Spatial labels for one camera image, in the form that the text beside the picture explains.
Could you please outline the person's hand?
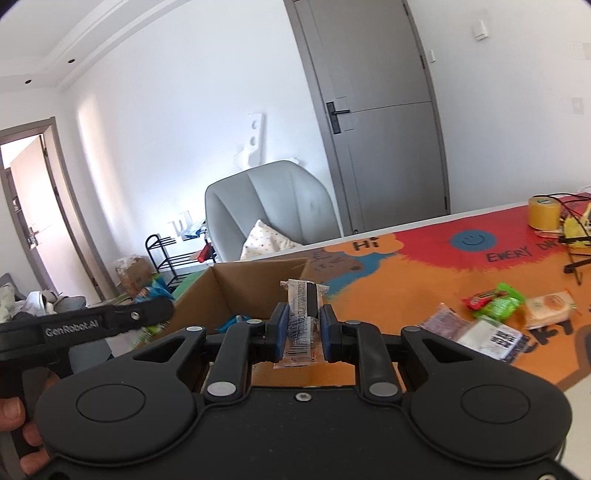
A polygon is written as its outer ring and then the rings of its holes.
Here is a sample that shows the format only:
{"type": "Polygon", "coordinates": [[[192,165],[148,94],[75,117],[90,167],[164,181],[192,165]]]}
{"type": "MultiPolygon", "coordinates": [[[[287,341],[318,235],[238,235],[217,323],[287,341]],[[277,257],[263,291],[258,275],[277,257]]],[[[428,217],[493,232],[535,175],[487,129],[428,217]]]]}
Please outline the person's hand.
{"type": "MultiPolygon", "coordinates": [[[[40,396],[59,381],[47,368],[35,368],[24,374],[27,400],[36,403],[40,396]]],[[[43,444],[35,420],[28,415],[35,406],[27,407],[18,396],[1,393],[1,478],[25,479],[42,470],[50,462],[50,454],[43,444]],[[26,455],[17,452],[12,433],[22,436],[31,448],[26,455]]]]}

